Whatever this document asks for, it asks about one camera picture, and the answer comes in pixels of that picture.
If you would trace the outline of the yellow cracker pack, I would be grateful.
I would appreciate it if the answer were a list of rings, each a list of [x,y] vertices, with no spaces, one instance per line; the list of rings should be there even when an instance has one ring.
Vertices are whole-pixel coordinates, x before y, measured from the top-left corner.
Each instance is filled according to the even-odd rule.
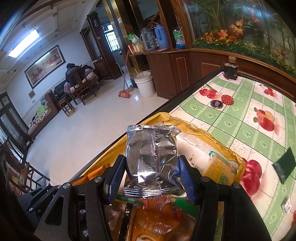
[[[209,153],[210,160],[203,176],[209,177],[218,184],[231,185],[239,169],[239,165],[234,161],[228,161],[217,152]]]

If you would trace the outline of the silver foil snack packet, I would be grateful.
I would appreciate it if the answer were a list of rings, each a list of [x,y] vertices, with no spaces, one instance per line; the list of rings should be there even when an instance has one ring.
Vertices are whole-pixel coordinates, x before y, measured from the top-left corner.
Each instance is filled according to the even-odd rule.
[[[176,136],[181,130],[171,125],[129,125],[126,135],[126,172],[130,181],[123,188],[130,198],[156,198],[174,193],[180,184]]]

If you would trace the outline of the dark green pouch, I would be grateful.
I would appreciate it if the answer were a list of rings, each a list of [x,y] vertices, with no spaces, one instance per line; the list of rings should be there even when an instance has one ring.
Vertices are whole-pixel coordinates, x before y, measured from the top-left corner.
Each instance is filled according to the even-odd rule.
[[[295,168],[295,158],[291,147],[287,149],[277,162],[273,163],[273,168],[275,169],[281,184],[284,184]]]

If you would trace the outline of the orange snack packet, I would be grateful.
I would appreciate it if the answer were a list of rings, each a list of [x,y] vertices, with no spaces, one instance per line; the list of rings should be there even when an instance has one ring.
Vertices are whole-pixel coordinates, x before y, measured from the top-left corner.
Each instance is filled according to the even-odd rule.
[[[126,240],[190,240],[199,206],[170,195],[141,202],[133,210]]]

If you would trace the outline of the white patterned candy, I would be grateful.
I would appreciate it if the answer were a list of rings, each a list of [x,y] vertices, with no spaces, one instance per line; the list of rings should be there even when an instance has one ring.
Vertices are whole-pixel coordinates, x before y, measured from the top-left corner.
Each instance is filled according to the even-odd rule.
[[[292,209],[292,201],[289,197],[285,197],[281,203],[281,209],[284,214],[288,214]]]

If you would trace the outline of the yellow taped cardboard tray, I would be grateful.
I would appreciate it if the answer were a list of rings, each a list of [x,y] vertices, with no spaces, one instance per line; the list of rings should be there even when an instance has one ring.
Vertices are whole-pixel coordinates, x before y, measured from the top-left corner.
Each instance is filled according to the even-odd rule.
[[[245,169],[243,159],[205,130],[168,113],[158,113],[142,125],[159,124],[176,126],[181,130],[176,136],[178,156],[186,157],[199,180],[198,203],[195,206],[199,206],[200,210],[190,240],[243,240],[240,231],[247,223],[244,208],[249,205],[249,198],[239,183]],[[123,193],[123,188],[130,181],[127,168],[116,198],[109,204],[104,197],[104,181],[118,155],[126,157],[126,142],[127,135],[100,155],[78,180],[78,184],[85,185],[85,208],[81,211],[81,220],[84,223],[82,237],[85,240],[126,240],[133,210],[143,206],[142,199],[130,198]],[[203,176],[211,151],[239,165],[234,182],[230,186],[218,184]],[[189,201],[182,186],[168,195]]]

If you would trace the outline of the small wooden stool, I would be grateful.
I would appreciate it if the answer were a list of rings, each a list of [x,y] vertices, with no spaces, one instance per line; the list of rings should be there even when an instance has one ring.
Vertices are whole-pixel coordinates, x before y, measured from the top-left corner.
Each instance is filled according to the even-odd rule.
[[[67,97],[63,97],[62,99],[60,99],[58,104],[67,117],[69,117],[72,113],[75,112],[74,106],[67,99]]]

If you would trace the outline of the green fruit print tablecloth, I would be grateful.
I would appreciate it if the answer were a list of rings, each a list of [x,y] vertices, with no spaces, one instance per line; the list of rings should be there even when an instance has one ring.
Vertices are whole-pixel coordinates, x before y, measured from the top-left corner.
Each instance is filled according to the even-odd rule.
[[[259,163],[258,190],[252,201],[273,240],[295,224],[295,168],[284,184],[273,163],[295,150],[295,103],[278,91],[246,77],[219,73],[170,112],[199,128],[251,163]],[[284,214],[285,197],[292,209]]]

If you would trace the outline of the brown sofa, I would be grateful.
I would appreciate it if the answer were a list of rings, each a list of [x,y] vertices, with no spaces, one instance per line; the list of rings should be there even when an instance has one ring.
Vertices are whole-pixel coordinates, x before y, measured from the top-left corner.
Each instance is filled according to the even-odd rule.
[[[59,112],[54,102],[54,93],[52,90],[48,90],[44,96],[45,104],[41,104],[35,115],[32,118],[28,135],[34,139],[37,134],[51,121]]]

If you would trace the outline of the wooden chair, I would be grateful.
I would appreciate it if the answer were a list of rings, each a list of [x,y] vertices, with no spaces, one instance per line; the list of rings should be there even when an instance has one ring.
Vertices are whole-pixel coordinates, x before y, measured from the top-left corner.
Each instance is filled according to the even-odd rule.
[[[98,79],[93,72],[89,73],[83,80],[80,80],[80,78],[78,77],[78,84],[74,87],[71,87],[70,92],[75,94],[85,105],[86,101],[91,96],[97,97],[95,92],[95,85],[97,84],[97,80]]]

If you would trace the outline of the small black jar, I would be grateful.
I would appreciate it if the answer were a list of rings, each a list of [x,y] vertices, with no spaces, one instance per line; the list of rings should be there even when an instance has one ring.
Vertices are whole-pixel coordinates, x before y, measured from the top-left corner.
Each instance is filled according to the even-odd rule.
[[[234,63],[224,64],[224,77],[227,79],[236,80],[237,79],[237,68],[238,66]]]

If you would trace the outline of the seated person in black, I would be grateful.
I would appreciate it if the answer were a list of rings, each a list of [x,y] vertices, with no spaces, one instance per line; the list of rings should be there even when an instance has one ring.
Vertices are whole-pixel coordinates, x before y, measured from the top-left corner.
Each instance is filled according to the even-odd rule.
[[[85,78],[84,71],[80,66],[75,65],[74,63],[68,63],[67,71],[65,73],[66,82],[70,84],[71,87],[74,87],[78,84],[77,79],[78,77],[80,80],[83,80]]]

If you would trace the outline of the framed landscape painting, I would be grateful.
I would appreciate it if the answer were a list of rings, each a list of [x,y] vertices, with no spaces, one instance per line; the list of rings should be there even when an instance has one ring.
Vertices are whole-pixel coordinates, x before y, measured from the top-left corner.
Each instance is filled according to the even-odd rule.
[[[47,53],[45,53],[25,70],[24,73],[30,87],[34,89],[49,74],[65,63],[66,61],[60,46],[56,45],[55,47],[51,48]]]

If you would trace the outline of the grey thermos jug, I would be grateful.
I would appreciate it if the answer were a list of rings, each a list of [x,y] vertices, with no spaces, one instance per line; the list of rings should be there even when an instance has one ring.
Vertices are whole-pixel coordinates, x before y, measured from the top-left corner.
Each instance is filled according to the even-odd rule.
[[[140,34],[140,41],[144,44],[146,51],[155,50],[154,35],[148,28],[143,28]]]

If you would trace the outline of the blue thermos jug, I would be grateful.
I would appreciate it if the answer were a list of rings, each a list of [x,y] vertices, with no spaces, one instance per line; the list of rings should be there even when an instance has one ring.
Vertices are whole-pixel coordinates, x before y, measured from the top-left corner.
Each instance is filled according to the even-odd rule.
[[[156,34],[156,38],[158,40],[160,49],[168,49],[170,47],[168,36],[164,26],[157,24],[154,32]]]

